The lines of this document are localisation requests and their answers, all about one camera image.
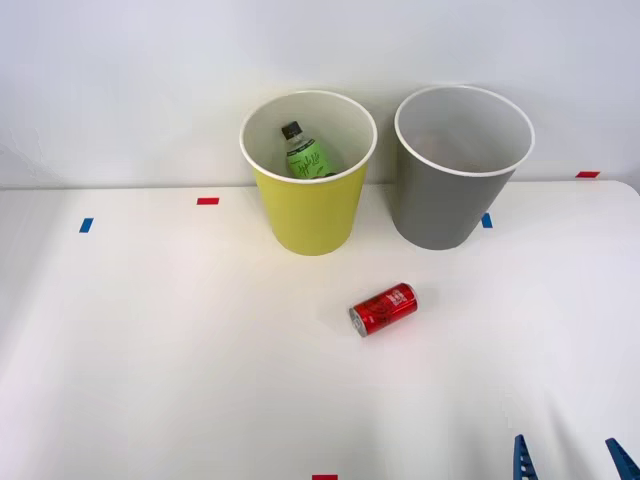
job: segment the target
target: can lid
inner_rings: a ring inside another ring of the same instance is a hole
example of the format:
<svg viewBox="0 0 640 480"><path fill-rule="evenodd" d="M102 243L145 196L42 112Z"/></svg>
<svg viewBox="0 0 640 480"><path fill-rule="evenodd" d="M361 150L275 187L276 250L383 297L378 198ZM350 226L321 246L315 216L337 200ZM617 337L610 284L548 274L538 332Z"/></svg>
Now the can lid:
<svg viewBox="0 0 640 480"><path fill-rule="evenodd" d="M300 125L298 125L298 122L291 122L282 127L281 130L284 138L287 140L290 140L296 135L300 135L302 133L302 129L300 128Z"/></svg>
<svg viewBox="0 0 640 480"><path fill-rule="evenodd" d="M362 319L360 318L360 315L358 315L358 312L356 312L355 308L349 309L349 316L351 317L351 323L353 324L354 328L358 331L360 336L366 337L368 335L367 329L364 326L364 323L362 322Z"/></svg>

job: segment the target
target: red can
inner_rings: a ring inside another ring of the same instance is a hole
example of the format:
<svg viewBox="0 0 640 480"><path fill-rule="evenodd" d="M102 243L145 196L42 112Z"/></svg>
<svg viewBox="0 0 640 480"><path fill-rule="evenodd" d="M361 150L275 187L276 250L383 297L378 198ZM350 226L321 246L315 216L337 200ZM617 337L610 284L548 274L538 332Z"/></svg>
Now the red can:
<svg viewBox="0 0 640 480"><path fill-rule="evenodd" d="M349 315L358 333L366 337L416 310L418 310L416 292L410 285L399 283L350 308Z"/></svg>

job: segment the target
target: bottle cap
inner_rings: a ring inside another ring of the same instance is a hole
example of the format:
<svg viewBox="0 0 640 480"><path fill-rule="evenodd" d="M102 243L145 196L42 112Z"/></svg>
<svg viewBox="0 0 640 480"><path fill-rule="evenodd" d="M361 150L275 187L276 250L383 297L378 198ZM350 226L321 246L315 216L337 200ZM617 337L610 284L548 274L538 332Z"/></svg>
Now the bottle cap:
<svg viewBox="0 0 640 480"><path fill-rule="evenodd" d="M287 140L290 140L296 135L300 135L301 133L302 129L300 128L300 125L298 125L298 122L291 122L290 124L282 127L282 134Z"/></svg>

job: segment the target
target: green bottle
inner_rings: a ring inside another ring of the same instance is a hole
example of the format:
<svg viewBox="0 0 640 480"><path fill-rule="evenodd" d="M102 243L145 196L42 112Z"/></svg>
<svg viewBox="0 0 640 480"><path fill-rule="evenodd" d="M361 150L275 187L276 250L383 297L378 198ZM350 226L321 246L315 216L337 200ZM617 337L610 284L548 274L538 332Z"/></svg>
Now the green bottle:
<svg viewBox="0 0 640 480"><path fill-rule="evenodd" d="M287 139L287 165L294 177L311 180L335 175L327 154L313 138L307 138L298 122L282 127Z"/></svg>

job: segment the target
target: white rim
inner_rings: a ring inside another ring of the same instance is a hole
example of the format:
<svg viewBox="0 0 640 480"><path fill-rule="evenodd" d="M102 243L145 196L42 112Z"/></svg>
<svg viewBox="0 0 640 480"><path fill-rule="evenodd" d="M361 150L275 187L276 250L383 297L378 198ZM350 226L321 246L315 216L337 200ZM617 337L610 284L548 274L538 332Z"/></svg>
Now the white rim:
<svg viewBox="0 0 640 480"><path fill-rule="evenodd" d="M247 149L244 146L244 138L243 138L244 137L244 130L247 127L247 123L249 123L249 120L251 120L251 117L253 117L258 112L258 110L266 107L267 105L269 105L269 104L271 104L273 102L276 102L276 101L278 101L278 100L280 100L282 98L291 97L293 95L300 95L301 93L320 93L320 94L323 94L323 95L331 95L332 97L337 97L337 98L340 98L342 100L346 100L347 102L351 103L352 105L355 105L356 107L358 107L362 111L362 113L365 114L365 116L369 120L369 124L370 124L371 128L373 129L373 140L371 141L371 147L369 148L369 151L362 158L362 160L360 160L358 163L356 163L353 167L349 168L348 170L345 170L344 172L339 173L337 175L334 175L332 177L318 178L318 179L315 179L315 180L302 180L302 179L298 179L298 178L283 177L281 175L277 175L277 174L275 174L273 172L270 172L266 168L258 165L251 158L251 155L249 155L249 153L247 152ZM367 109L364 108L358 102L356 102L355 100L352 100L349 97L345 97L344 95L340 95L339 93L327 92L327 91L324 91L324 90L300 90L300 91L297 91L297 92L289 93L287 95L281 95L281 96L279 96L277 98L269 100L268 102L263 103L258 108L256 108L251 113L249 113L249 115L247 115L246 118L244 119L244 121L242 122L242 127L240 128L240 150L242 150L242 154L244 155L244 158L251 164L251 166L253 168L258 170L260 173L263 173L263 174L265 174L265 175L267 175L267 176L269 176L271 178L275 178L276 180L281 180L283 182L288 182L288 183L299 183L299 184L303 184L303 185L313 185L313 184L317 185L319 183L335 182L336 180L340 180L341 178L344 178L344 177L346 177L348 175L351 175L353 172L355 172L360 167L364 166L365 163L367 163L367 161L369 160L369 158L373 154L373 151L375 150L377 144L378 144L378 128L376 127L376 122L373 120L373 117L367 111Z"/></svg>
<svg viewBox="0 0 640 480"><path fill-rule="evenodd" d="M520 116L524 119L524 121L529 126L529 133L531 134L531 144L529 145L529 150L527 150L527 153L525 153L524 156L520 160L518 160L516 163L514 163L513 165L511 165L511 166L509 166L507 168L503 168L502 170L495 170L495 171L492 171L492 172L465 172L465 171L462 171L462 170L454 170L452 168L443 167L442 165L439 165L439 164L437 164L437 163L435 163L435 162L423 157L418 152L416 152L413 148L411 148L411 146L409 146L407 141L404 139L404 136L402 135L402 132L400 132L400 127L398 125L398 119L400 118L400 114L402 113L402 109L411 100L413 100L414 97L417 97L418 95L421 95L421 94L423 94L425 92L430 92L432 90L442 90L442 89L475 90L476 92L481 92L481 93L485 93L487 95L491 95L492 97L503 101L504 103L509 105L511 108L513 108L516 112L518 112L520 114ZM440 85L440 86L437 86L437 87L427 87L427 88L424 88L422 90L419 90L419 91L415 92L414 94L408 96L404 100L404 102L402 102L400 104L400 106L398 107L398 110L396 111L396 116L395 116L395 119L394 119L393 123L394 123L394 127L395 127L395 130L396 130L396 135L398 136L398 139L400 140L400 142L402 143L404 148L406 148L409 152L411 152L411 154L414 157L416 157L418 160L422 161L423 163L426 163L430 167L433 167L433 168L435 168L437 170L440 170L440 171L446 172L446 173L450 173L452 175L459 175L459 176L462 176L462 177L495 177L497 175L502 175L504 173L511 172L511 171L515 170L516 168L518 168L518 166L529 157L529 155L533 151L533 147L536 144L536 132L533 129L533 124L531 123L531 120L529 120L529 117L527 117L527 114L524 113L520 107L518 107L515 103L513 103L511 100L503 97L502 95L498 95L497 93L494 93L494 92L492 92L490 90L485 90L484 88L472 87L470 85Z"/></svg>

